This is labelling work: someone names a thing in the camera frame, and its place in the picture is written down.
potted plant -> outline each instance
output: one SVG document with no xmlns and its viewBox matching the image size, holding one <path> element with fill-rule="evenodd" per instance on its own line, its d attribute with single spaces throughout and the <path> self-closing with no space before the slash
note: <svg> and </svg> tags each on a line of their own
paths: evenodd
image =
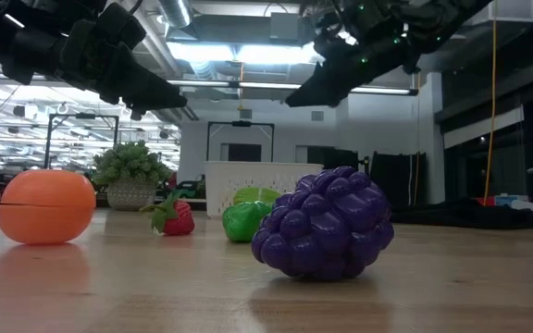
<svg viewBox="0 0 533 333">
<path fill-rule="evenodd" d="M 107 186 L 108 203 L 117 210 L 136 211 L 153 204 L 157 182 L 169 173 L 143 141 L 118 144 L 93 161 L 93 181 Z"/>
</svg>

orange cable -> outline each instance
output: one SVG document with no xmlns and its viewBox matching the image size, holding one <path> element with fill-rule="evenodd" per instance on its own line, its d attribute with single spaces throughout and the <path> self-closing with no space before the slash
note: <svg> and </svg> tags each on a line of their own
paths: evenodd
<svg viewBox="0 0 533 333">
<path fill-rule="evenodd" d="M 492 116 L 490 118 L 489 160 L 487 162 L 487 180 L 485 182 L 485 198 L 483 205 L 487 205 L 490 190 L 490 168 L 492 167 L 492 143 L 495 134 L 495 115 L 497 114 L 497 3 L 493 5 L 492 18 Z"/>
<path fill-rule="evenodd" d="M 242 82 L 243 80 L 244 80 L 244 63 L 242 62 L 242 64 L 240 65 L 240 82 Z M 244 107 L 242 106 L 243 95 L 244 95 L 244 89 L 240 88 L 240 106 L 238 106 L 238 110 L 244 109 Z"/>
</svg>

toy green pepper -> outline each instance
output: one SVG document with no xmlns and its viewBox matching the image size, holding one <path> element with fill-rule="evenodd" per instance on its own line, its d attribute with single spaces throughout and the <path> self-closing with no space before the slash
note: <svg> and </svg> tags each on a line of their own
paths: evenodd
<svg viewBox="0 0 533 333">
<path fill-rule="evenodd" d="M 238 190 L 233 196 L 233 204 L 253 203 L 255 201 L 263 202 L 272 206 L 281 194 L 271 189 L 263 188 L 244 188 Z"/>
<path fill-rule="evenodd" d="M 223 228 L 230 241 L 251 241 L 270 206 L 262 202 L 238 203 L 223 212 Z"/>
</svg>

hanging cable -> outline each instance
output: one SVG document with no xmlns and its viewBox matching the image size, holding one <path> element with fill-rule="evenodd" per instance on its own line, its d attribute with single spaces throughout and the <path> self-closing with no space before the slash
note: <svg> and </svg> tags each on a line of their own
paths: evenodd
<svg viewBox="0 0 533 333">
<path fill-rule="evenodd" d="M 493 2 L 492 16 L 492 115 L 490 117 L 489 158 L 487 161 L 487 180 L 483 205 L 487 205 L 490 191 L 490 168 L 492 167 L 492 144 L 495 136 L 495 115 L 497 114 L 497 9 L 499 0 Z"/>
<path fill-rule="evenodd" d="M 264 17 L 267 15 L 267 10 L 273 5 L 277 5 L 277 6 L 281 7 L 281 8 L 283 8 L 283 10 L 285 10 L 285 13 L 289 14 L 289 10 L 287 10 L 287 8 L 285 8 L 281 3 L 274 2 L 274 3 L 270 3 L 270 4 L 268 4 L 268 6 L 266 6 L 265 12 L 263 13 Z"/>
<path fill-rule="evenodd" d="M 244 80 L 244 63 L 240 64 L 240 82 Z M 240 88 L 240 106 L 238 106 L 238 110 L 242 111 L 244 107 L 242 106 L 242 98 L 244 95 L 244 89 Z"/>
<path fill-rule="evenodd" d="M 137 9 L 139 9 L 142 3 L 143 3 L 143 0 L 137 0 L 137 2 L 135 3 L 135 6 L 133 6 L 133 8 L 130 9 L 129 13 L 135 14 L 135 12 L 137 11 Z"/>
<path fill-rule="evenodd" d="M 11 100 L 11 98 L 14 96 L 14 94 L 18 91 L 20 86 L 16 87 L 13 92 L 5 99 L 5 101 L 0 105 L 0 112 L 6 107 L 7 103 Z"/>
</svg>

metal frame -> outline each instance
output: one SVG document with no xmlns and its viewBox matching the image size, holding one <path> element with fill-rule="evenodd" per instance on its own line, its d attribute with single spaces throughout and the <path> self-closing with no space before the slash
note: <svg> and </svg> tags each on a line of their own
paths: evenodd
<svg viewBox="0 0 533 333">
<path fill-rule="evenodd" d="M 209 160 L 209 144 L 211 143 L 211 127 L 213 125 L 231 125 L 233 127 L 242 127 L 237 126 L 236 124 L 244 124 L 244 127 L 252 127 L 252 126 L 269 126 L 271 128 L 271 137 L 270 137 L 270 161 L 273 162 L 273 158 L 275 157 L 275 124 L 272 123 L 253 123 L 250 121 L 209 121 L 207 123 L 207 147 L 206 147 L 206 158 L 205 161 Z"/>
<path fill-rule="evenodd" d="M 114 145 L 117 145 L 118 142 L 118 122 L 120 121 L 119 116 L 99 116 L 99 115 L 92 115 L 92 114 L 75 114 L 75 115 L 62 115 L 62 114 L 50 114 L 48 115 L 48 128 L 46 132 L 46 148 L 44 150 L 44 167 L 45 169 L 49 168 L 49 159 L 50 159 L 50 153 L 51 153 L 51 139 L 53 136 L 53 130 L 56 130 L 57 126 L 53 126 L 53 119 L 56 117 L 62 117 L 64 119 L 67 119 L 69 117 L 74 117 L 76 119 L 96 119 L 99 118 L 111 118 L 115 119 L 115 136 L 114 136 Z"/>
</svg>

